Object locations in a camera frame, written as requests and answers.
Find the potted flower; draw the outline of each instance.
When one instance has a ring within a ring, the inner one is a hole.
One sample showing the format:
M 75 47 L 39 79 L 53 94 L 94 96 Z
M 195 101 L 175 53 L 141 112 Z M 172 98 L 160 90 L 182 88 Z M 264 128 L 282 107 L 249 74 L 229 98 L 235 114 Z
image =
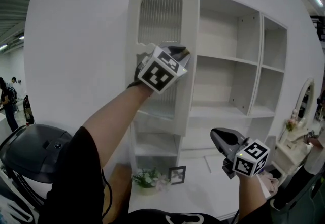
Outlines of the potted flower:
M 140 187 L 142 195 L 152 195 L 169 185 L 169 180 L 157 169 L 139 169 L 136 175 L 132 175 L 132 181 Z

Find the black t-shirt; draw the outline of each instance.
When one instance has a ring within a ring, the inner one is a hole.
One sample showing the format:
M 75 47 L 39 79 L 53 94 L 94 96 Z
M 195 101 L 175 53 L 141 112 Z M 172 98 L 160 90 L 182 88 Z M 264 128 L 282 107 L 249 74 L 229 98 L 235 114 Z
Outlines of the black t-shirt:
M 7 88 L 2 89 L 1 90 L 1 101 L 6 101 L 5 96 L 8 96 L 8 99 L 9 99 L 9 95 L 10 95 L 10 93 Z M 9 105 L 10 105 L 10 101 L 9 101 L 9 103 L 4 105 L 4 108 L 6 108 Z
M 52 190 L 47 193 L 38 223 L 100 224 L 103 203 L 103 183 L 97 148 L 87 129 L 81 127 L 68 146 L 59 178 L 53 184 Z M 132 222 L 176 224 L 199 221 L 203 224 L 221 223 L 214 217 L 201 213 L 187 216 L 144 209 L 121 216 L 114 224 Z M 245 223 L 272 223 L 268 205 L 265 203 L 240 221 L 240 224 Z

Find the cable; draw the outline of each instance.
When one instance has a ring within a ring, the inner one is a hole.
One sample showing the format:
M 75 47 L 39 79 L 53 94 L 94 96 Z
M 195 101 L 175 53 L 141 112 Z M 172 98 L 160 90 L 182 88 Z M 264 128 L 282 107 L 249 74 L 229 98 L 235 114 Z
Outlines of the cable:
M 236 212 L 236 214 L 235 214 L 235 217 L 233 218 L 233 221 L 232 221 L 231 224 L 234 224 L 234 223 L 235 223 L 235 220 L 236 220 L 236 218 L 237 218 L 237 216 L 238 216 L 238 213 L 239 213 L 239 210 L 237 210 L 237 212 Z
M 104 180 L 104 183 L 107 185 L 108 189 L 110 190 L 110 205 L 108 206 L 107 210 L 104 212 L 104 214 L 102 215 L 102 219 L 106 216 L 106 214 L 109 212 L 109 210 L 112 207 L 112 202 L 113 202 L 113 192 L 112 192 L 112 187 L 111 185 L 108 183 L 108 181 L 105 178 L 104 175 L 104 171 L 102 170 L 102 178 Z

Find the white wall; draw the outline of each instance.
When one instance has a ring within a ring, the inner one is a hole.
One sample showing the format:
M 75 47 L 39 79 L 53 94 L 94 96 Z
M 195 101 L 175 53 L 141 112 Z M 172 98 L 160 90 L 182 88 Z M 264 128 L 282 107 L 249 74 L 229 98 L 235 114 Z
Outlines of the white wall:
M 10 66 L 10 57 L 8 54 L 0 55 L 0 77 L 2 77 L 6 83 L 11 81 L 12 72 Z
M 11 78 L 16 77 L 17 84 L 18 80 L 21 80 L 21 84 L 14 86 L 20 96 L 24 96 L 26 92 L 26 79 L 25 79 L 25 66 L 24 66 L 24 52 L 23 48 L 11 51 L 9 54 L 9 62 L 11 67 Z
M 287 70 L 270 131 L 278 135 L 308 77 L 315 78 L 316 93 L 320 93 L 324 56 L 301 0 L 237 1 L 289 28 Z M 128 0 L 30 0 L 24 52 L 36 122 L 73 134 L 125 89 L 127 8 Z M 113 160 L 127 160 L 126 144 Z

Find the picture frame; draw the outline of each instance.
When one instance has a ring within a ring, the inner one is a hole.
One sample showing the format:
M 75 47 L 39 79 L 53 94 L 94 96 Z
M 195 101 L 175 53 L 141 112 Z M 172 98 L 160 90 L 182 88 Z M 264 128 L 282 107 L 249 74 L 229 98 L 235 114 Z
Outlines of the picture frame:
M 182 184 L 185 182 L 186 165 L 170 167 L 168 170 L 168 179 L 171 185 Z

